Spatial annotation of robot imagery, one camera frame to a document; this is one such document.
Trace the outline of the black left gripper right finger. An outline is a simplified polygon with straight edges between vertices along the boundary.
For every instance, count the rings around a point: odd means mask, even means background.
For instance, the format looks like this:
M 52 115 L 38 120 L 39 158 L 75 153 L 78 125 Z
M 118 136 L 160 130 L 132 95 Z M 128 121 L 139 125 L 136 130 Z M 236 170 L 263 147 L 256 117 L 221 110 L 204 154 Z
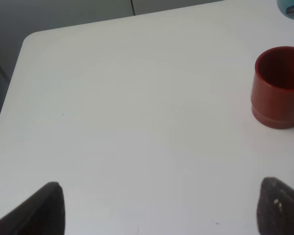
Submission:
M 275 177 L 264 178 L 256 217 L 261 235 L 294 235 L 294 189 Z

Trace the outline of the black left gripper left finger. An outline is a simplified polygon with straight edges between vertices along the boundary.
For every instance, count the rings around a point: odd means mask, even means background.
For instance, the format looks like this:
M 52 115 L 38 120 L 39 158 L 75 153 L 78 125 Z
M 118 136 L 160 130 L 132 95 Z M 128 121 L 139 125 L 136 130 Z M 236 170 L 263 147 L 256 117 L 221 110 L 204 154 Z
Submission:
M 64 235 L 63 189 L 49 182 L 0 219 L 0 235 Z

